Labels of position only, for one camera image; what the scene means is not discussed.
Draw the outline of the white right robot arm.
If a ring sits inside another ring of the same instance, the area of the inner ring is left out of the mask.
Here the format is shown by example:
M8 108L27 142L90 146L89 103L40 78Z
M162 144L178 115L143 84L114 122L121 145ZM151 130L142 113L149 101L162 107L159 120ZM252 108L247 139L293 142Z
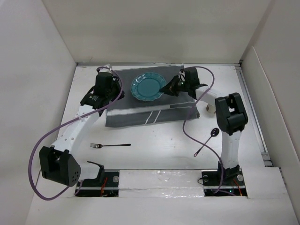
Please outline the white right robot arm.
M195 100L200 100L214 107L219 130L222 132L221 162L218 165L217 180L226 185L231 182L239 170L239 141L248 116L241 95L237 92L224 94L206 84L195 81L181 81L176 75L160 92L178 96L186 92Z

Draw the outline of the teal ceramic plate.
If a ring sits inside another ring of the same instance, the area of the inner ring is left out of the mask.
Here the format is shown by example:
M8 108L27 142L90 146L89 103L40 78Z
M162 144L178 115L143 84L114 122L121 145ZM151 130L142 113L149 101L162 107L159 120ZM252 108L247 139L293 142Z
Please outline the teal ceramic plate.
M163 95L160 89L164 86L166 86L166 80L162 75L147 72L133 79L130 91L137 100L149 102Z

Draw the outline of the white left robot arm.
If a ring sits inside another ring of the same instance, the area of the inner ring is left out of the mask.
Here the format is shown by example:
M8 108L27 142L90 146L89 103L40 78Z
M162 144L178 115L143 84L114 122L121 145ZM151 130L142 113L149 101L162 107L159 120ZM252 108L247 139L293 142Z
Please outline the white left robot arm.
M84 164L75 159L80 144L92 125L114 100L124 97L119 79L105 74L96 79L95 85L80 101L76 120L50 147L42 147L39 160L43 178L72 187L77 182L89 180L94 186L104 182L104 166L88 161Z

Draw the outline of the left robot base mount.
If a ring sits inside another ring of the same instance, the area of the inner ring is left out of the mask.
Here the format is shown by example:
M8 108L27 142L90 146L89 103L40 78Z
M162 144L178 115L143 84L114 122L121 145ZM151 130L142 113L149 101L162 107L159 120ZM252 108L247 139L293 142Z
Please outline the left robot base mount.
M118 197L119 170L104 170L99 179L86 179L78 182L75 189L77 197Z

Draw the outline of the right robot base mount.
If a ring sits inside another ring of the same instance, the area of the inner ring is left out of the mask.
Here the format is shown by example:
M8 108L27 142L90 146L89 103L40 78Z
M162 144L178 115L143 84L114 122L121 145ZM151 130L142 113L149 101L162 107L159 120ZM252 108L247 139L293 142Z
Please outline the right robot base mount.
M242 170L229 178L223 178L222 185L216 192L220 185L219 175L220 173L217 170L201 171L201 177L198 178L197 182L203 186L205 197L248 196Z

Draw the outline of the grey striped cloth placemat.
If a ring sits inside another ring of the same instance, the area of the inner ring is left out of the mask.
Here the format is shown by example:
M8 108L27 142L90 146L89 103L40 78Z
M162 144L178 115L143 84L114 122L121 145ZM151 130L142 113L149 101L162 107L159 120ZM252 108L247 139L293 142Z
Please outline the grey striped cloth placemat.
M183 68L183 65L168 65L117 71L123 82L125 96L108 107L105 126L122 128L184 120L195 101L187 93L180 93L178 97L163 94L153 101L141 101L130 90L132 81L139 75L154 72L169 82Z

